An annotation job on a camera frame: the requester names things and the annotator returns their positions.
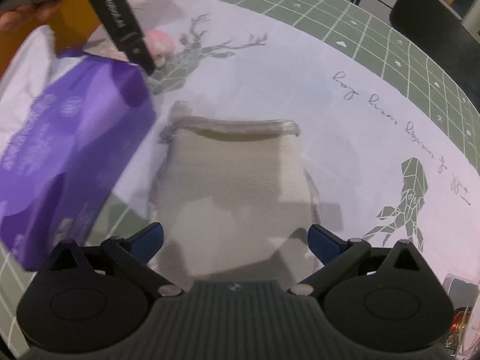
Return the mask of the purple tissue pack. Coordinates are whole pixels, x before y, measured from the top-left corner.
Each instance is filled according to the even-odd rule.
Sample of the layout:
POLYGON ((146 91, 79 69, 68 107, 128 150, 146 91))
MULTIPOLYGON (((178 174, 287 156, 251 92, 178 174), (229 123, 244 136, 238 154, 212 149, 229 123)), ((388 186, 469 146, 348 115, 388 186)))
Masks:
POLYGON ((21 267, 86 241, 154 121, 143 69, 30 33, 1 78, 1 241, 21 267))

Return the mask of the black chair right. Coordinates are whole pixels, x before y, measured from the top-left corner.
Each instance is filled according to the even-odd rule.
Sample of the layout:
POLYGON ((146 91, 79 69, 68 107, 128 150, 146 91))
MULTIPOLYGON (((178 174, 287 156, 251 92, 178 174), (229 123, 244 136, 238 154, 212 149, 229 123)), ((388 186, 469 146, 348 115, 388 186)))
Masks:
POLYGON ((390 22, 430 56, 479 108, 479 42, 441 0, 397 0, 390 22))

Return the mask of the orange storage box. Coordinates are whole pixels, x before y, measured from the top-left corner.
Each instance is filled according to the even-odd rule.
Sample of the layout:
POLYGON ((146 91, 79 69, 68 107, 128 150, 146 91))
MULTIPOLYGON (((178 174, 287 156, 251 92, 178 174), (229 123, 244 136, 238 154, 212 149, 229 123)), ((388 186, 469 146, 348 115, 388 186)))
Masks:
POLYGON ((31 17, 20 27, 1 31, 1 71, 5 72, 14 54, 27 36, 45 22, 56 36, 55 49, 80 47, 86 43, 94 30, 102 25, 88 0, 63 0, 45 20, 31 17))

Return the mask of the pink white crochet doll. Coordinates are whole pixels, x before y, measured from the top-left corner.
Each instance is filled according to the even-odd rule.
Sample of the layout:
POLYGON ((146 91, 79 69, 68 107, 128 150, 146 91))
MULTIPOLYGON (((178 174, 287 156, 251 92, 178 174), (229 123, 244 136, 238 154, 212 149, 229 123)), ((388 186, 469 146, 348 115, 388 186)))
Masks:
POLYGON ((156 68, 162 68, 174 56, 173 39, 161 30, 147 31, 145 33, 145 44, 156 68))

